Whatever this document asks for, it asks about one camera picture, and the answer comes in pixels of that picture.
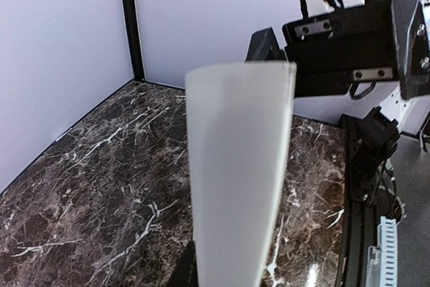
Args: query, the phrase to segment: white wall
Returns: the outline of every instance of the white wall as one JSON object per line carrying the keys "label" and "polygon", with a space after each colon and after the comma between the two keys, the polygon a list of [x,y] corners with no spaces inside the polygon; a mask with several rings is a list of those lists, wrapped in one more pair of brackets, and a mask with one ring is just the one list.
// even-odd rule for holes
{"label": "white wall", "polygon": [[[183,87],[183,76],[196,67],[244,60],[257,30],[272,26],[285,46],[282,25],[301,18],[298,0],[136,0],[136,4],[146,78],[176,87]],[[360,102],[348,96],[296,99],[294,112],[332,123],[342,113],[364,117],[395,86],[378,85]],[[409,131],[416,127],[406,125]]]}
{"label": "white wall", "polygon": [[0,192],[132,78],[122,0],[0,0]]}

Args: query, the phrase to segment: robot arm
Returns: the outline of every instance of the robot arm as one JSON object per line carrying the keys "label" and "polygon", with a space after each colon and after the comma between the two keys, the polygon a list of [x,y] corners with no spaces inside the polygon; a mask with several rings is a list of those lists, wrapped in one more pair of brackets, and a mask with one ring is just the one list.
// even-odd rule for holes
{"label": "robot arm", "polygon": [[[304,18],[286,23],[281,49],[271,28],[253,34],[247,60],[290,60],[298,65],[296,97],[345,95],[360,99],[375,82],[400,81],[405,100],[430,94],[430,3],[420,0],[301,0]],[[360,83],[372,82],[356,94]]]}

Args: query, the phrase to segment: metal plate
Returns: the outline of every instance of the metal plate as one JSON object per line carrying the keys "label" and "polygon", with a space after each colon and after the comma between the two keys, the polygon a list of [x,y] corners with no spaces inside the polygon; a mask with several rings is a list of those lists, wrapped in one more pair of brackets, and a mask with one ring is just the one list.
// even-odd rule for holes
{"label": "metal plate", "polygon": [[331,24],[328,19],[321,20],[319,22],[304,24],[294,28],[297,37],[321,34],[325,32],[331,32]]}
{"label": "metal plate", "polygon": [[393,79],[391,67],[379,67],[375,69],[359,69],[352,72],[354,81],[381,81]]}

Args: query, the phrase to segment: dark marble tabletop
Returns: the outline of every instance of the dark marble tabletop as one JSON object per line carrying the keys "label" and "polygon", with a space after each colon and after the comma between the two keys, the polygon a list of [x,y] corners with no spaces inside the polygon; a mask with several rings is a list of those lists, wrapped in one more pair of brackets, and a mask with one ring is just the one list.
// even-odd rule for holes
{"label": "dark marble tabletop", "polygon": [[[294,118],[263,279],[333,286],[343,133]],[[164,286],[191,239],[184,92],[131,82],[0,197],[0,286]]]}

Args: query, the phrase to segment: black frame post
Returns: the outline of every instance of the black frame post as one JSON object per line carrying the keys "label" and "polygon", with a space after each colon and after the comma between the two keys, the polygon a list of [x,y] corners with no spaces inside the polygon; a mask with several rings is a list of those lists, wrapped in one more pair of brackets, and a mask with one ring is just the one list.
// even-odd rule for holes
{"label": "black frame post", "polygon": [[142,52],[140,51],[136,4],[134,0],[122,0],[122,5],[124,7],[124,19],[126,21],[128,47],[130,49],[134,79],[136,81],[144,81],[144,69]]}

